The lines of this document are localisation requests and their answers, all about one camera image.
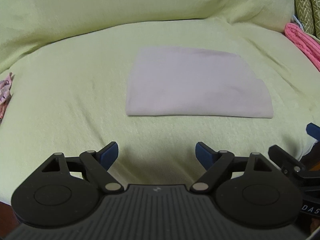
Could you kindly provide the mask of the green chevron cushion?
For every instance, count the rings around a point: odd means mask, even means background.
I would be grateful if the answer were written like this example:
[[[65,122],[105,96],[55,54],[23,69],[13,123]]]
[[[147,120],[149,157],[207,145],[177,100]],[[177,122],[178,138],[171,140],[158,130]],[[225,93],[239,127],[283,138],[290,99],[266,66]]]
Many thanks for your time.
[[[311,0],[316,37],[319,38],[319,0]]]
[[[311,0],[295,0],[296,17],[303,30],[310,35],[315,33]]]

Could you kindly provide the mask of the green chevron cushion back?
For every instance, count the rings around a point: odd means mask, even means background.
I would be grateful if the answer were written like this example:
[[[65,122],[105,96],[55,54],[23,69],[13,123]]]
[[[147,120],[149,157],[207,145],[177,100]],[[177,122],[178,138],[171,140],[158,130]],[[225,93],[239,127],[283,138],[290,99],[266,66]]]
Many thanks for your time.
[[[319,0],[311,0],[316,37],[319,38]]]

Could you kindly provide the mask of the pink folded towel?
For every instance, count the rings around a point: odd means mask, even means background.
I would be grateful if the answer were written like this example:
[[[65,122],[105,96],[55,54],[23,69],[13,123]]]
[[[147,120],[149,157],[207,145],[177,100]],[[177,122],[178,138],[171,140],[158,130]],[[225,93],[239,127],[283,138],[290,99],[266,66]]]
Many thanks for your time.
[[[319,43],[294,23],[285,25],[284,34],[319,70]]]

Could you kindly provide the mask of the green chevron cushion front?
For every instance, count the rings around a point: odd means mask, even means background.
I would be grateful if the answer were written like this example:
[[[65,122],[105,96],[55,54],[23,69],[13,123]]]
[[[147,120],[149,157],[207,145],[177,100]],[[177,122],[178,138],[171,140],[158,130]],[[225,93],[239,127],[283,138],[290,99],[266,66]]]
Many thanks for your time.
[[[311,0],[295,0],[296,17],[303,30],[310,35],[315,33]]]

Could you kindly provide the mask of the light grey garment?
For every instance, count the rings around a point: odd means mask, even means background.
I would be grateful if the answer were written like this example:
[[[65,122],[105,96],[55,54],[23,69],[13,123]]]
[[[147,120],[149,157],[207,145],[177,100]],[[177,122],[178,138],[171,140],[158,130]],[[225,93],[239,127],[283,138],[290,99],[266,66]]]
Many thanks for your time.
[[[271,96],[249,64],[224,51],[146,47],[127,83],[128,116],[272,118]]]

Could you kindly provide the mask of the pink floral cloth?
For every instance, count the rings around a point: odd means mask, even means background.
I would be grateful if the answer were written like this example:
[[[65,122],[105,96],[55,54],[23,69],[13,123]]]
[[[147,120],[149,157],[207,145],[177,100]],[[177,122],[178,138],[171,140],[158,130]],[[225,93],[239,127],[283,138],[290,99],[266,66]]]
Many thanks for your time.
[[[12,72],[10,72],[4,80],[1,80],[0,86],[0,120],[2,122],[5,111],[7,110],[8,104],[11,99],[11,85],[13,81]]]

